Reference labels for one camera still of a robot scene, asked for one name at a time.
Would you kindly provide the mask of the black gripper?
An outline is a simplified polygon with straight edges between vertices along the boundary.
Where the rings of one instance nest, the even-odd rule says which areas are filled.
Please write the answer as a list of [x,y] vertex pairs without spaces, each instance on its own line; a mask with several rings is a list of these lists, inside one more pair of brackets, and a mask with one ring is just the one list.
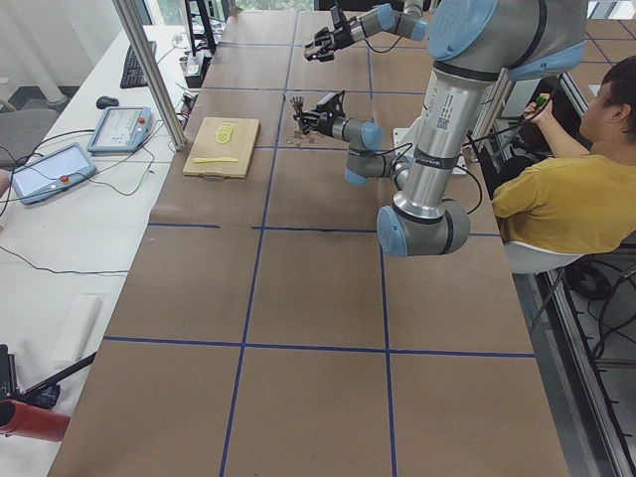
[[346,118],[343,107],[345,93],[344,90],[327,93],[311,111],[294,113],[293,119],[300,122],[296,124],[293,134],[295,136],[307,136],[312,131],[316,131],[332,137],[333,126],[338,120],[343,122]]
[[307,49],[306,60],[320,63],[331,62],[335,59],[334,51],[345,49],[357,43],[353,29],[358,25],[356,16],[347,18],[339,5],[330,8],[333,28],[324,27],[312,39],[304,43],[306,46],[318,46],[319,49]]

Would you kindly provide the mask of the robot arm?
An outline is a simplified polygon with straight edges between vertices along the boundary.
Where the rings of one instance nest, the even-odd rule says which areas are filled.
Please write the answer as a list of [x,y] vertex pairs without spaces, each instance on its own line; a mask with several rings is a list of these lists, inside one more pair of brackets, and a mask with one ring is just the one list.
[[314,34],[304,45],[304,58],[321,63],[333,61],[337,51],[367,42],[378,33],[422,41],[428,28],[423,14],[429,10],[430,1],[403,1],[402,4],[400,11],[388,2],[358,16],[347,17],[342,5],[335,1],[329,9],[332,28],[323,27]]
[[406,137],[410,158],[383,152],[382,129],[348,117],[338,93],[294,114],[303,132],[348,143],[349,182],[394,181],[397,192],[378,212],[377,234],[383,251],[395,256],[448,254],[465,244],[468,214],[445,190],[463,144],[483,133],[488,88],[500,76],[532,80],[569,71],[584,50],[583,1],[444,1],[430,20],[422,16],[424,8],[420,1],[405,2],[401,11],[383,4],[350,18],[333,7],[332,26],[304,47],[307,60],[327,62],[380,32],[426,41],[432,75],[421,115]]

